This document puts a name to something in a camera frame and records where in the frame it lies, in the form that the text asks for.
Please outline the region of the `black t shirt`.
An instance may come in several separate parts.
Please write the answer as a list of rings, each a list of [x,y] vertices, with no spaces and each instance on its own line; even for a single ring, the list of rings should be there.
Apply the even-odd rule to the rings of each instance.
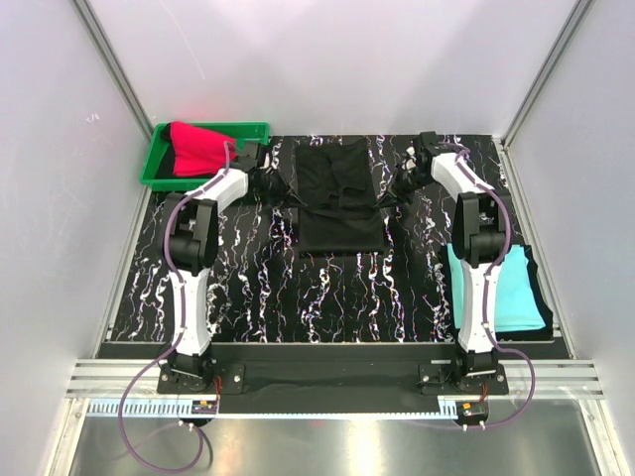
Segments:
[[[295,149],[302,254],[352,255],[384,250],[368,144],[300,145]]]

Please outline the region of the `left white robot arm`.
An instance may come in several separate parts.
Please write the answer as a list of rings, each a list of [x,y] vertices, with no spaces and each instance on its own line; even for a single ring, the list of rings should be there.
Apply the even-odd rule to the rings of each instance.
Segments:
[[[273,162],[272,149],[258,142],[238,148],[223,144],[220,170],[197,188],[172,192],[165,201],[158,250],[169,270],[175,329],[161,354],[165,379],[179,376],[195,393],[213,383],[211,337],[207,331],[207,279],[219,248],[219,215],[252,192],[274,206],[304,203]]]

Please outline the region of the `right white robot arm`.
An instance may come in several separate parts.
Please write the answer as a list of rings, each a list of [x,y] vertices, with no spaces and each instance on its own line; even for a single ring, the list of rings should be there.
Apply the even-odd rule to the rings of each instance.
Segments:
[[[472,393],[498,368],[495,302],[498,281],[512,241],[509,193],[497,190],[467,164],[463,145],[441,142],[435,132],[413,138],[402,154],[378,208],[410,203],[431,183],[441,185],[455,202],[451,230],[454,255],[463,281],[462,321],[451,363],[440,383]]]

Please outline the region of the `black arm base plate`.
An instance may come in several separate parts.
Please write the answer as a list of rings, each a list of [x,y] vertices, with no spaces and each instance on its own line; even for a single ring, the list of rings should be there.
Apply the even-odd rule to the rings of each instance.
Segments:
[[[443,343],[213,343],[201,357],[168,357],[160,367],[158,392],[218,389],[240,395],[274,384],[310,390],[386,386],[430,396],[509,394],[494,351],[473,357]]]

